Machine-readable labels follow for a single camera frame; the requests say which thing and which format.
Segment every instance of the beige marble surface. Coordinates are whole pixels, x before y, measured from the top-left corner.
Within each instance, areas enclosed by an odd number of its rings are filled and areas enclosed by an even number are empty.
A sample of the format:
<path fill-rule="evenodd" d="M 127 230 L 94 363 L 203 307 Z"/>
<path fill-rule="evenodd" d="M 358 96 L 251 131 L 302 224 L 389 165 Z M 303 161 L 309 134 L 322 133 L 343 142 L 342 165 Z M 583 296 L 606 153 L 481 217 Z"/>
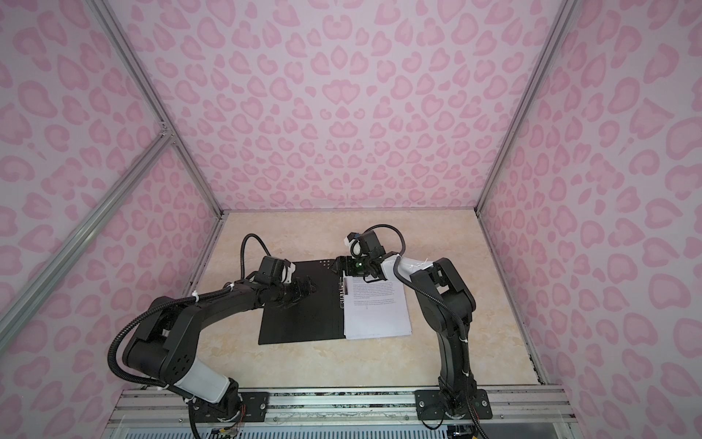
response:
<path fill-rule="evenodd" d="M 537 384 L 517 323 L 500 283 L 475 213 L 443 211 L 321 211 L 233 213 L 197 287 L 219 289 L 239 277 L 245 234 L 261 236 L 273 256 L 290 261 L 335 258 L 347 253 L 343 238 L 389 223 L 405 236 L 405 256 L 451 259 L 477 302 L 470 328 L 470 361 L 478 384 Z M 388 250 L 399 249 L 391 230 L 378 230 Z M 254 240 L 246 248 L 247 273 L 264 255 Z M 243 387 L 424 386 L 440 370 L 436 334 L 406 288 L 412 335 L 368 340 L 326 340 L 258 345 L 263 310 L 228 317 L 200 335 L 198 356 Z"/>

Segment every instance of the pink heart pattern wallpaper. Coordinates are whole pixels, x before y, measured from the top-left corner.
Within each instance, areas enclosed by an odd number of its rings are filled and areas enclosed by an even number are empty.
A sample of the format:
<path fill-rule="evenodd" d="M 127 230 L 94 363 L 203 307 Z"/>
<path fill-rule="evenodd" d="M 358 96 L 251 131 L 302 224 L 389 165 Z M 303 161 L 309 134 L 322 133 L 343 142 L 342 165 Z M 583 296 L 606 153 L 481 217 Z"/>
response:
<path fill-rule="evenodd" d="M 588 0 L 484 219 L 587 438 L 702 435 L 702 2 Z"/>
<path fill-rule="evenodd" d="M 80 0 L 0 5 L 0 316 L 159 131 Z"/>
<path fill-rule="evenodd" d="M 111 1 L 225 209 L 473 207 L 559 0 Z"/>
<path fill-rule="evenodd" d="M 0 358 L 0 436 L 99 438 L 130 386 L 107 368 L 112 337 L 156 297 L 181 296 L 212 225 L 167 149 Z"/>

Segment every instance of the white paper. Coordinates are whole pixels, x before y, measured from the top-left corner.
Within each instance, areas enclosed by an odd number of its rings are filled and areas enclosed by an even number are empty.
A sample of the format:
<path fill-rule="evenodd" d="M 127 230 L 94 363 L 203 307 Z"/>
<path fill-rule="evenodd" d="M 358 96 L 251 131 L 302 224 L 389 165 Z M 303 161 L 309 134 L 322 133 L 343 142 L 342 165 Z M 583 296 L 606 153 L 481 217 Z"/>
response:
<path fill-rule="evenodd" d="M 404 288 L 400 282 L 366 283 L 345 277 L 344 335 L 347 339 L 374 339 L 412 334 Z"/>

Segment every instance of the paper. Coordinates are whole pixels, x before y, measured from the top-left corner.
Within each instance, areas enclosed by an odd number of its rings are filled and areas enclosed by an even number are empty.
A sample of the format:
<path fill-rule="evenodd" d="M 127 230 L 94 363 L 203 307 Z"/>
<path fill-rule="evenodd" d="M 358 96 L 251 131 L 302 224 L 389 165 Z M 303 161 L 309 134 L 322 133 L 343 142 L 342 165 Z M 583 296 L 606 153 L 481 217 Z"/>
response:
<path fill-rule="evenodd" d="M 375 339 L 412 334 L 404 288 L 388 280 L 367 283 L 344 277 L 344 335 L 347 339 Z"/>

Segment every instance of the open clipboard folder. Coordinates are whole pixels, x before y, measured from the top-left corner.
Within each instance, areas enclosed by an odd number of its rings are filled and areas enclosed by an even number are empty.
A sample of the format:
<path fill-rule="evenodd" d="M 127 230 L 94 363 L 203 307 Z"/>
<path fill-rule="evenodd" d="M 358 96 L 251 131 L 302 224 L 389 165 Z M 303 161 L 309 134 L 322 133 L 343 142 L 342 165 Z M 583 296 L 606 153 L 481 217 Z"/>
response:
<path fill-rule="evenodd" d="M 293 277 L 310 276 L 315 293 L 291 308 L 265 307 L 258 344 L 410 335 L 409 313 L 400 282 L 367 283 L 345 259 L 295 262 Z"/>

